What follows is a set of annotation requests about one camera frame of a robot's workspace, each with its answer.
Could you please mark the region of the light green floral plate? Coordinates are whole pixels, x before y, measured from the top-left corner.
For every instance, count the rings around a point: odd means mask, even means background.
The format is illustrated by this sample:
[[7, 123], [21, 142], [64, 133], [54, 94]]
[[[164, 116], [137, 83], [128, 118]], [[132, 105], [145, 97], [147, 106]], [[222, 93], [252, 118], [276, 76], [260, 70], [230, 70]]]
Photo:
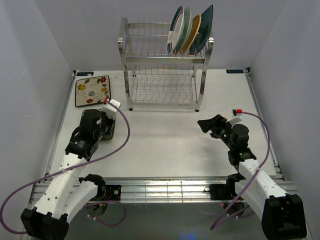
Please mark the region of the light green floral plate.
[[183, 28], [182, 37], [180, 39], [180, 45], [178, 48], [178, 52], [180, 55], [183, 54], [183, 48], [187, 43], [191, 29], [192, 29], [192, 10], [189, 6], [187, 6], [184, 9], [184, 28]]

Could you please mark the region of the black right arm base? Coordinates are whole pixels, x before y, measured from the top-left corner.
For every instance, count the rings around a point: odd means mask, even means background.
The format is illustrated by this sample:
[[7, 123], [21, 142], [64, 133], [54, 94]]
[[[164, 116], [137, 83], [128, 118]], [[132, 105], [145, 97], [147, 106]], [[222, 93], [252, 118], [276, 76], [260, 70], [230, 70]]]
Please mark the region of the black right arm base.
[[236, 197], [235, 183], [246, 180], [240, 173], [231, 174], [225, 183], [214, 183], [206, 186], [204, 192], [210, 195], [211, 200], [233, 200]]

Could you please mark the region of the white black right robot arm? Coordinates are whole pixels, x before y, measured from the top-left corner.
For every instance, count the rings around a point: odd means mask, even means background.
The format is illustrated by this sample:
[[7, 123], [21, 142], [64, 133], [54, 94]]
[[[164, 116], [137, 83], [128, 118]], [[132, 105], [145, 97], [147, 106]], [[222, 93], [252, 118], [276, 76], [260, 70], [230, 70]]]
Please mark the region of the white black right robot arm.
[[210, 189], [212, 196], [232, 200], [210, 228], [213, 230], [251, 208], [259, 217], [267, 239], [305, 238], [307, 225], [302, 199], [282, 189], [263, 170], [264, 164], [258, 162], [249, 148], [249, 129], [240, 123], [243, 111], [234, 109], [232, 114], [231, 119], [218, 114], [197, 122], [203, 133], [210, 133], [228, 147], [228, 160], [237, 170], [228, 176], [224, 187]]

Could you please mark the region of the black square floral plate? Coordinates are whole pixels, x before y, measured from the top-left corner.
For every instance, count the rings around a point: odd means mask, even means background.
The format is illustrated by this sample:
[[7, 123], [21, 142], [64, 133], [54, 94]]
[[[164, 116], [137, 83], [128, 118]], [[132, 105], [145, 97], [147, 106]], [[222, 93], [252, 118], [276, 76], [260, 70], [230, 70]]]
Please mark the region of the black square floral plate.
[[114, 136], [116, 120], [110, 119], [107, 116], [102, 117], [101, 122], [101, 141], [111, 140]]

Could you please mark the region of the dark teal square plate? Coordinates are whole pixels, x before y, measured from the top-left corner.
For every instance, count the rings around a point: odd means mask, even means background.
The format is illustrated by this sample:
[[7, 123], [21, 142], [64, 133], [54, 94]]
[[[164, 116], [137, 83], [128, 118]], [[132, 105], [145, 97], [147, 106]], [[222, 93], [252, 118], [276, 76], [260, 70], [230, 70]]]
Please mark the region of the dark teal square plate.
[[214, 6], [210, 5], [202, 14], [198, 34], [189, 48], [189, 55], [197, 55], [205, 46], [213, 24]]

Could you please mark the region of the woven bamboo round plate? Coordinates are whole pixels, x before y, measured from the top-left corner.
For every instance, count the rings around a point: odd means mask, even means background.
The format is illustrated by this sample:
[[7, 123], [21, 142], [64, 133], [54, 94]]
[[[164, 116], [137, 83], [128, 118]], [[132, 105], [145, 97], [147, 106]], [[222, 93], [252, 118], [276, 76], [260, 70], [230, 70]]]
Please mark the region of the woven bamboo round plate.
[[201, 25], [201, 20], [202, 20], [202, 16], [200, 14], [197, 14], [193, 19], [192, 19], [192, 25], [191, 25], [191, 31], [190, 31], [190, 34], [188, 36], [188, 39], [185, 43], [185, 45], [183, 46], [182, 50], [181, 50], [181, 54], [185, 54], [187, 52], [187, 50], [190, 49], [191, 45], [193, 44], [197, 34], [198, 34], [198, 31], [199, 31], [199, 28], [200, 28], [200, 25]]

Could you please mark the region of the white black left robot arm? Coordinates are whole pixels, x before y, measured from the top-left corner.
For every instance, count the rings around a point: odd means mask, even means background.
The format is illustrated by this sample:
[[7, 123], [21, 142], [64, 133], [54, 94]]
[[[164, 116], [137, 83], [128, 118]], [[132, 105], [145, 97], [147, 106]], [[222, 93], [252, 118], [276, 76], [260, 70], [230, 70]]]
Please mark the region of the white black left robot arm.
[[80, 187], [77, 193], [71, 190], [80, 173], [85, 168], [99, 147], [99, 141], [112, 132], [115, 125], [117, 109], [84, 110], [79, 126], [71, 134], [65, 148], [59, 170], [48, 188], [33, 206], [24, 209], [21, 221], [29, 236], [41, 240], [62, 240], [66, 237], [70, 221], [81, 209], [80, 203], [94, 198], [100, 200], [106, 195], [106, 187], [101, 184], [102, 177], [94, 177], [94, 182]]

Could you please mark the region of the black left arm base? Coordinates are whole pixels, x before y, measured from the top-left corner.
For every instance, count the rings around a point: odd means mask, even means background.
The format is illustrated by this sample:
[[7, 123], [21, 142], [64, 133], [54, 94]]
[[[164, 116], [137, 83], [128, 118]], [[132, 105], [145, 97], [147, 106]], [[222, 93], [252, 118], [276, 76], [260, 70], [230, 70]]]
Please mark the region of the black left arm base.
[[122, 186], [119, 184], [106, 184], [102, 182], [98, 185], [97, 194], [94, 201], [120, 201]]

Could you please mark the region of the white plate teal red rim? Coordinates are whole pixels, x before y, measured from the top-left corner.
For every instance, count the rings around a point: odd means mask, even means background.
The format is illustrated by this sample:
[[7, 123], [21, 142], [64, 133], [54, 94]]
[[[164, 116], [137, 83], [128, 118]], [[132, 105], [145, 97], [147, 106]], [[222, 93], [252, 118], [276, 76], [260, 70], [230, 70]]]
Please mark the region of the white plate teal red rim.
[[184, 7], [176, 10], [167, 35], [167, 53], [172, 53], [177, 47], [184, 30]]

